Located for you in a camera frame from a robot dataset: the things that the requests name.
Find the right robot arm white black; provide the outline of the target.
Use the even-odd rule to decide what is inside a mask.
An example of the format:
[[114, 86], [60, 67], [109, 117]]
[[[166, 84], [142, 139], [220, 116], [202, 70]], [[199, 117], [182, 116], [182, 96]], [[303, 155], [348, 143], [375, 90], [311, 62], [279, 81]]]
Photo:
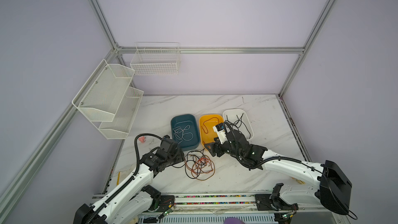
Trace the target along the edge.
[[276, 184], [269, 197], [272, 209], [279, 211], [285, 205], [320, 204], [333, 213], [358, 219], [350, 210], [352, 183], [335, 162], [307, 162], [283, 156], [249, 143], [235, 130], [220, 131], [217, 135], [213, 142], [204, 145], [213, 157], [230, 155], [248, 170], [274, 171], [304, 182], [297, 187]]

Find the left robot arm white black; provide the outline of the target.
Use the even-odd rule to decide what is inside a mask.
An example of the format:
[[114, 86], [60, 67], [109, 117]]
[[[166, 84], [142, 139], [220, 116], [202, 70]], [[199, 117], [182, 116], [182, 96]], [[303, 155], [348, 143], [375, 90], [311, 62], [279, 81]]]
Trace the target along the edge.
[[[160, 146], [140, 156], [138, 139], [153, 137]], [[184, 153], [168, 135], [143, 133], [134, 140], [136, 168], [118, 186], [91, 206], [83, 204], [75, 213], [75, 224], [128, 224], [158, 201], [160, 192], [150, 184], [167, 167], [181, 163]]]

